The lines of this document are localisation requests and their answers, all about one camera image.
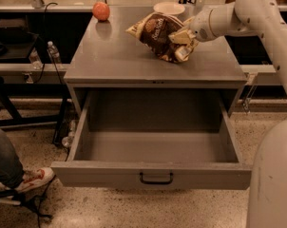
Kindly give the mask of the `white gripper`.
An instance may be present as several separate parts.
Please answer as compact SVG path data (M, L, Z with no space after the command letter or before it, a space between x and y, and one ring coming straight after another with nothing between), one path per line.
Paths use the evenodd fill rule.
M217 38L210 26L212 11L212 9L200 11L195 17L187 19L183 28L168 35L172 43L179 45L175 51L179 62L188 60L199 41L208 42Z

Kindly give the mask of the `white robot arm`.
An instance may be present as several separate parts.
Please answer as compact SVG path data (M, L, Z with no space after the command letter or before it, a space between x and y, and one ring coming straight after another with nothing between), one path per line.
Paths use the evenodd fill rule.
M221 36L257 36L269 66L243 66L257 75L257 86L282 86L287 95L287 23L276 0L236 0L203 9L169 35L175 44ZM252 166L246 228L287 228L287 120L273 126L260 142Z

